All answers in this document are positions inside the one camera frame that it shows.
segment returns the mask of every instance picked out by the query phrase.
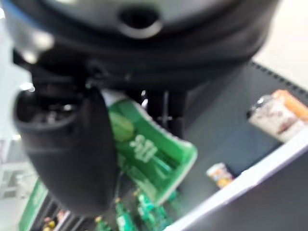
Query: green shelf label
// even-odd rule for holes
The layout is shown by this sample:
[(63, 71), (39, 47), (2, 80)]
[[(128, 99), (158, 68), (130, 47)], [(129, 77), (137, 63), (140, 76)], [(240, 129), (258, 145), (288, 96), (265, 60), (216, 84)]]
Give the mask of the green shelf label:
[(47, 196), (48, 190), (39, 180), (36, 182), (19, 222), (19, 231), (30, 231), (31, 226)]

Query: robotic arm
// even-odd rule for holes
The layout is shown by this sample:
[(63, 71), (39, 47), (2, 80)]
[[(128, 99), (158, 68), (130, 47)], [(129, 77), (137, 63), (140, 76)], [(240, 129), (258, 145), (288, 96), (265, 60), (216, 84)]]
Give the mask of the robotic arm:
[(238, 70), (262, 46), (278, 0), (1, 0), (14, 63), (35, 91), (14, 122), (42, 181), (68, 209), (113, 201), (116, 154), (98, 89), (125, 91), (177, 136), (187, 92)]

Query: green snack bag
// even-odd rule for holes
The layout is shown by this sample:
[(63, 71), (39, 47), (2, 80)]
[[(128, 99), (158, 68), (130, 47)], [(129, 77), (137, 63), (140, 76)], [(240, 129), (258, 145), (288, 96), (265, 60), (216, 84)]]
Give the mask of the green snack bag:
[(120, 168), (155, 206), (183, 181), (197, 159), (197, 149), (156, 124), (126, 95), (103, 90)]

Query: grey shelf panel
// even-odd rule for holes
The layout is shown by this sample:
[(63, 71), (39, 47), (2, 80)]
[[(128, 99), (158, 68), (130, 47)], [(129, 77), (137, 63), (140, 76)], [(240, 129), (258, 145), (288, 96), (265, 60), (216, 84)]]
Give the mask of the grey shelf panel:
[(238, 176), (280, 146), (274, 138), (248, 124), (246, 112), (262, 95), (286, 89), (304, 103), (308, 93), (283, 77), (248, 63), (236, 76), (207, 84), (186, 113), (188, 141), (199, 156), (180, 186), (187, 211), (215, 193), (217, 186), (205, 175), (223, 162)]

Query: green soda bottle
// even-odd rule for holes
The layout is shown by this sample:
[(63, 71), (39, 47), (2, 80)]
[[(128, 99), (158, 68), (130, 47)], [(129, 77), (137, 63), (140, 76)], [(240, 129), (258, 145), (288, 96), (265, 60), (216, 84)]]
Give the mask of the green soda bottle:
[(102, 220), (102, 217), (99, 216), (95, 219), (96, 231), (112, 231), (107, 222)]
[(120, 168), (155, 206), (162, 205), (197, 159), (197, 149), (156, 124), (122, 93), (103, 90)]
[(138, 199), (138, 212), (150, 231), (162, 231), (172, 223), (162, 206), (155, 207), (149, 198), (142, 192), (136, 191), (135, 196)]
[(120, 199), (117, 198), (116, 202), (116, 223), (120, 231), (138, 231), (137, 226), (133, 222), (129, 212), (125, 209)]

